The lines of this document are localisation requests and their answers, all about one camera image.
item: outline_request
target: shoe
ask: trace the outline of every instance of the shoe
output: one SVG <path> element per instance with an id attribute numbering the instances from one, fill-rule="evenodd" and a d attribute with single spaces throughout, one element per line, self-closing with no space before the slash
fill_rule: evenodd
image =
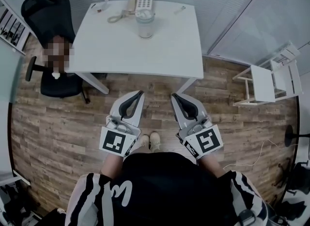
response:
<path id="1" fill-rule="evenodd" d="M 150 148 L 150 137 L 148 135 L 143 135 L 141 136 L 140 140 L 139 140 L 140 146 L 145 146 L 147 148 Z"/>
<path id="2" fill-rule="evenodd" d="M 150 150 L 154 153 L 155 150 L 160 150 L 160 136 L 157 132 L 152 132 L 150 134 Z"/>

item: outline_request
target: chair backrest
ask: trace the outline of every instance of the chair backrest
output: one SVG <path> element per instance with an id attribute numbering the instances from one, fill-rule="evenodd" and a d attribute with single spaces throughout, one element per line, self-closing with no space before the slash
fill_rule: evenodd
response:
<path id="1" fill-rule="evenodd" d="M 292 43 L 290 43 L 285 48 L 283 48 L 279 54 L 288 61 L 293 61 L 300 54 L 300 52 Z"/>
<path id="2" fill-rule="evenodd" d="M 285 91 L 286 96 L 296 96 L 302 93 L 300 76 L 296 60 L 286 65 L 270 61 L 275 88 Z"/>
<path id="3" fill-rule="evenodd" d="M 46 48 L 56 35 L 73 43 L 75 33 L 69 0 L 25 0 L 21 6 L 21 14 L 42 47 Z"/>

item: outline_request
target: black stand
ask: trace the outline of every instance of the black stand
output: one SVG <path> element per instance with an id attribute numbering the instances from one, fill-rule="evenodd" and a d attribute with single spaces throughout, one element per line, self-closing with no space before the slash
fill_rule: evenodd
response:
<path id="1" fill-rule="evenodd" d="M 309 137 L 310 138 L 310 134 L 305 134 L 305 135 L 294 134 L 292 125 L 288 125 L 285 131 L 285 139 L 284 139 L 285 146 L 290 146 L 292 143 L 292 140 L 297 137 Z"/>

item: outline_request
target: cable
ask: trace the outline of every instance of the cable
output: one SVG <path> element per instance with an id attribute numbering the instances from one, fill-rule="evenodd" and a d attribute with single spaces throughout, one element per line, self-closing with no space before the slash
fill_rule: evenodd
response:
<path id="1" fill-rule="evenodd" d="M 256 162 L 259 160 L 259 158 L 260 158 L 260 156 L 261 156 L 261 154 L 262 154 L 263 145 L 264 145 L 265 141 L 270 141 L 270 140 L 269 140 L 269 139 L 266 139 L 266 140 L 263 141 L 263 144 L 262 144 L 262 147 L 261 147 L 261 151 L 260 151 L 260 154 L 259 154 L 259 156 L 258 156 Z M 291 147 L 291 146 L 296 146 L 296 145 L 298 145 L 298 144 L 293 144 L 293 145 L 290 145 L 290 146 L 288 146 L 288 147 L 279 147 L 277 144 L 273 143 L 272 141 L 270 141 L 270 142 L 271 142 L 273 145 L 275 145 L 277 148 L 279 148 L 279 149 L 285 149 L 285 148 L 288 148 L 288 147 Z M 252 165 L 250 165 L 250 164 L 237 165 L 237 164 L 233 164 L 233 163 L 232 163 L 232 164 L 228 164 L 228 165 L 225 166 L 223 169 L 225 169 L 225 168 L 228 167 L 228 166 L 254 166 L 254 165 L 256 164 L 256 162 L 255 162 L 254 164 L 252 164 Z"/>
<path id="2" fill-rule="evenodd" d="M 119 20 L 121 20 L 122 18 L 126 17 L 129 15 L 129 12 L 126 11 L 126 10 L 122 10 L 121 14 L 120 15 L 117 15 L 117 16 L 110 16 L 107 21 L 108 23 L 115 23 L 115 22 L 118 22 Z"/>

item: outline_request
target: white desk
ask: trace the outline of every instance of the white desk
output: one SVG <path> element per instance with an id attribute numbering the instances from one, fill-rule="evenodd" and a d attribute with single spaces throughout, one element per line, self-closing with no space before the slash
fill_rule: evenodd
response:
<path id="1" fill-rule="evenodd" d="M 173 2 L 154 1 L 155 33 L 141 39 L 135 16 L 108 23 L 119 15 L 126 0 L 110 1 L 107 9 L 88 9 L 73 43 L 67 72 L 75 72 L 103 93 L 109 90 L 90 73 L 132 73 L 188 78 L 177 92 L 203 78 L 202 51 L 195 8 Z M 182 6 L 186 9 L 174 13 Z"/>

